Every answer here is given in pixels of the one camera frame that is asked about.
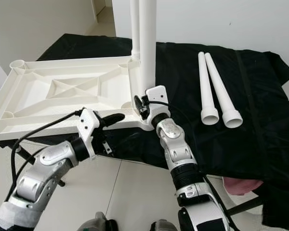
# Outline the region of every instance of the white pvc pipe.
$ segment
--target white pvc pipe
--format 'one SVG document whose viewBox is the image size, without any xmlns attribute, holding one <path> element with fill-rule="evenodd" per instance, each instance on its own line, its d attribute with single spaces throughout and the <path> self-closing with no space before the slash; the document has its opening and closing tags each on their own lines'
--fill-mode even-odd
<svg viewBox="0 0 289 231">
<path fill-rule="evenodd" d="M 210 72 L 212 83 L 223 111 L 223 122 L 227 128 L 237 128 L 243 123 L 240 113 L 235 109 L 228 92 L 223 84 L 220 74 L 218 73 L 214 61 L 209 53 L 205 54 L 206 63 Z"/>
<path fill-rule="evenodd" d="M 205 125 L 213 125 L 218 122 L 219 117 L 218 112 L 214 107 L 209 75 L 203 52 L 199 52 L 198 62 L 199 62 L 199 79 L 200 79 L 200 92 L 202 104 L 201 120 L 202 123 L 204 123 Z"/>
<path fill-rule="evenodd" d="M 134 60 L 140 60 L 139 38 L 139 0 L 130 0 L 131 8 L 131 56 Z"/>
<path fill-rule="evenodd" d="M 155 86 L 156 0 L 139 1 L 140 87 L 142 93 Z"/>
</svg>

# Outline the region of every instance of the pink cloth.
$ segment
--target pink cloth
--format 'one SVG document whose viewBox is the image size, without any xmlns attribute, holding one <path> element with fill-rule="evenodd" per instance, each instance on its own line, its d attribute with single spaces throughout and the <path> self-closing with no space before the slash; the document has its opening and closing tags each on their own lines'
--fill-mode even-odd
<svg viewBox="0 0 289 231">
<path fill-rule="evenodd" d="M 232 195 L 244 195 L 252 190 L 257 189 L 263 184 L 261 180 L 242 180 L 224 177 L 223 184 L 228 193 Z"/>
</svg>

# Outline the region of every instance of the robotic arm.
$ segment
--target robotic arm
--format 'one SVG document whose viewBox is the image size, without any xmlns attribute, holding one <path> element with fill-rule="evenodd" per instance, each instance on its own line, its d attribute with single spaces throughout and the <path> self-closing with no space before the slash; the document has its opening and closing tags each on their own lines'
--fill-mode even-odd
<svg viewBox="0 0 289 231">
<path fill-rule="evenodd" d="M 156 130 L 165 150 L 177 201 L 182 207 L 178 212 L 181 231 L 229 231 L 223 209 L 199 174 L 183 129 L 170 118 L 165 87 L 148 89 L 141 100 L 135 97 L 135 104 L 143 122 Z M 20 179 L 10 199 L 1 205 L 0 231 L 34 230 L 61 177 L 80 161 L 95 158 L 92 147 L 95 134 L 101 140 L 103 127 L 124 117 L 123 114 L 114 114 L 100 118 L 97 113 L 83 109 L 78 125 L 79 137 L 42 150 L 31 169 Z M 103 146 L 109 150 L 106 142 Z"/>
</svg>

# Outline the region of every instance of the tile floor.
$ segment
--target tile floor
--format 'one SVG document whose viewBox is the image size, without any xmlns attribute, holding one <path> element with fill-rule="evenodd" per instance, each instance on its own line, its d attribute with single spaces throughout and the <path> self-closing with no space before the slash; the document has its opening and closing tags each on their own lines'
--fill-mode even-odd
<svg viewBox="0 0 289 231">
<path fill-rule="evenodd" d="M 105 7 L 98 15 L 97 15 L 98 24 L 88 35 L 105 35 L 108 37 L 115 37 L 115 21 L 114 14 L 111 7 Z"/>
<path fill-rule="evenodd" d="M 43 147 L 29 141 L 22 146 L 30 153 Z M 17 158 L 18 167 L 22 162 Z M 234 206 L 222 180 L 214 177 L 210 180 L 227 208 Z M 175 188 L 165 169 L 99 156 L 70 170 L 64 181 L 66 186 L 57 187 L 35 230 L 75 231 L 83 222 L 92 219 L 96 211 L 116 219 L 121 231 L 148 231 L 151 223 L 161 218 L 179 228 Z M 10 184 L 10 150 L 0 148 L 0 204 Z M 247 212 L 237 214 L 233 219 L 241 231 L 282 231 L 261 225 L 261 216 Z"/>
</svg>

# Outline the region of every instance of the black cloth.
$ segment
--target black cloth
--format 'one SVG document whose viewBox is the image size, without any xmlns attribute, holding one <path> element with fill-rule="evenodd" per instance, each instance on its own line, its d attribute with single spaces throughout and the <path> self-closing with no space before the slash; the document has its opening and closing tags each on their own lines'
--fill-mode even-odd
<svg viewBox="0 0 289 231">
<path fill-rule="evenodd" d="M 211 53 L 242 115 L 242 126 L 225 127 L 214 91 L 220 121 L 214 126 L 202 124 L 197 60 L 200 51 Z M 65 34 L 39 60 L 130 53 L 131 40 L 127 38 Z M 270 194 L 263 209 L 263 223 L 289 229 L 289 101 L 281 88 L 289 80 L 289 67 L 271 52 L 235 51 L 199 44 L 157 43 L 156 57 L 156 85 L 164 85 L 170 104 L 192 121 L 191 130 L 178 112 L 171 111 L 175 122 L 186 132 L 200 170 L 206 174 L 263 180 L 268 188 L 266 195 Z M 196 136 L 196 147 L 192 145 L 191 132 Z M 107 135 L 115 157 L 167 167 L 154 131 L 129 128 L 107 131 Z"/>
</svg>

